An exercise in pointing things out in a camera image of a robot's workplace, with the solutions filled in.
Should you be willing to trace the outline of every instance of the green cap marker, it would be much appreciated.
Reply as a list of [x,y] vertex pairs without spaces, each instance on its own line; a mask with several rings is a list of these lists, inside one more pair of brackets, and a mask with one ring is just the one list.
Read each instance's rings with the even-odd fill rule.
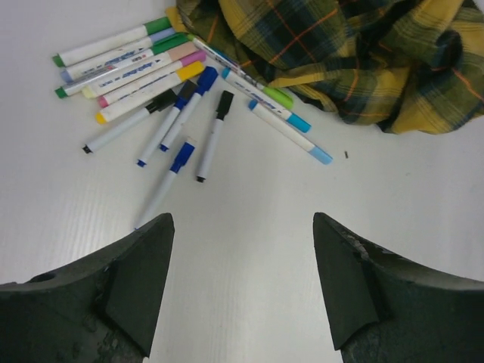
[[156,19],[144,24],[144,27],[146,28],[146,31],[149,36],[151,34],[158,33],[158,32],[161,32],[162,30],[168,29],[171,26],[172,24],[169,23],[169,20],[167,17],[161,17],[160,19]]
[[55,94],[59,97],[59,98],[65,98],[67,97],[67,93],[64,91],[64,89],[62,87],[59,87],[58,89],[55,90]]
[[279,88],[264,87],[262,92],[264,92],[274,101],[286,107],[288,110],[291,110],[294,106],[293,98]]
[[64,62],[62,61],[61,56],[59,54],[56,54],[55,56],[53,56],[52,60],[54,61],[56,66],[65,67]]
[[125,44],[135,42],[145,36],[151,36],[170,27],[171,24],[169,23],[168,17],[161,17],[160,19],[152,20],[130,30],[118,33],[115,36],[108,36],[96,42],[56,54],[52,57],[52,60],[58,67],[70,67],[73,64],[106,53]]
[[171,48],[178,47],[179,45],[188,42],[188,38],[185,34],[176,33],[168,38],[162,39],[160,42],[155,43],[151,47],[151,51],[154,55],[168,51]]

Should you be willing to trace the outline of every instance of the plaid fabric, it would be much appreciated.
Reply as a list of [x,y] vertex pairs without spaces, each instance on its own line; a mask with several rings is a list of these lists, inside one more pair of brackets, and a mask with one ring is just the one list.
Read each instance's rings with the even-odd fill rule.
[[471,0],[177,0],[192,33],[254,79],[351,124],[459,129],[484,111],[484,15]]

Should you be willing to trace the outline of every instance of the black marker cap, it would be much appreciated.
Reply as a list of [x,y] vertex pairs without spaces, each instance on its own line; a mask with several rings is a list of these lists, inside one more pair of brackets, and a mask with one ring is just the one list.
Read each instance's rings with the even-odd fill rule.
[[182,100],[188,102],[191,96],[193,96],[193,94],[197,90],[197,88],[197,83],[193,83],[192,81],[188,80],[187,82],[185,82],[183,87],[181,87],[181,90],[178,93],[178,98],[181,98]]
[[222,96],[220,97],[219,106],[217,107],[217,119],[224,119],[225,115],[230,110],[230,106],[232,105],[232,99],[234,98],[234,94],[230,93],[229,91],[223,91]]
[[154,111],[161,111],[167,108],[170,104],[174,104],[176,101],[175,92],[172,89],[164,91],[161,95],[156,96],[151,103],[146,106],[149,113]]

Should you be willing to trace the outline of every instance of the white table surface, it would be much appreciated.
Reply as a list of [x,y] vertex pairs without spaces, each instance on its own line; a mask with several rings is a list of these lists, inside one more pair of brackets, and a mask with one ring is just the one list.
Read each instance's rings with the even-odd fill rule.
[[[163,15],[161,0],[20,0],[0,13],[0,283],[24,282],[132,231],[173,154],[135,165],[153,115],[96,154],[94,101],[59,100],[50,56]],[[203,145],[219,79],[184,130]],[[172,260],[150,361],[325,363],[332,347],[312,216],[452,274],[484,280],[484,123],[432,136],[347,126],[298,103],[323,166],[236,93],[209,179],[195,154],[159,212],[175,219]]]

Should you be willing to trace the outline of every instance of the blue cap marker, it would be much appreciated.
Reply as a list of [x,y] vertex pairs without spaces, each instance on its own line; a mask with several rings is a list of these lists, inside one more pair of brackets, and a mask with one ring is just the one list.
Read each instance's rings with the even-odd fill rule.
[[183,146],[181,147],[180,151],[173,160],[172,167],[169,168],[169,171],[166,173],[165,177],[163,178],[160,186],[155,190],[147,208],[141,214],[140,219],[136,223],[135,229],[140,228],[145,222],[147,222],[157,211],[158,206],[163,202],[165,199],[166,194],[168,193],[170,187],[172,186],[175,178],[180,171],[180,169],[186,165],[188,159],[195,150],[195,141],[192,139],[188,139]]
[[160,149],[162,151],[167,151],[170,148],[172,142],[182,130],[183,125],[188,121],[190,115],[194,112],[195,107],[198,105],[205,92],[209,91],[210,88],[212,88],[212,85],[213,83],[215,83],[218,76],[219,74],[217,73],[217,70],[213,67],[206,67],[205,70],[202,72],[197,81],[197,90],[195,91],[194,95],[191,96],[191,100],[187,103],[183,111],[180,113],[175,123],[173,123],[172,128],[163,138],[163,141],[161,141]]
[[156,132],[147,143],[146,147],[143,150],[143,153],[141,153],[141,156],[139,157],[137,162],[138,166],[142,168],[147,164],[154,151],[158,148],[158,146],[160,146],[160,142],[163,140],[170,127],[172,127],[177,116],[180,114],[180,111],[183,110],[183,107],[185,107],[185,105],[190,101],[191,96],[197,90],[197,88],[198,86],[192,81],[185,82],[185,84],[181,88],[181,91],[178,93],[178,98],[175,102],[175,106],[173,106],[173,108],[170,110],[158,130],[156,130]]

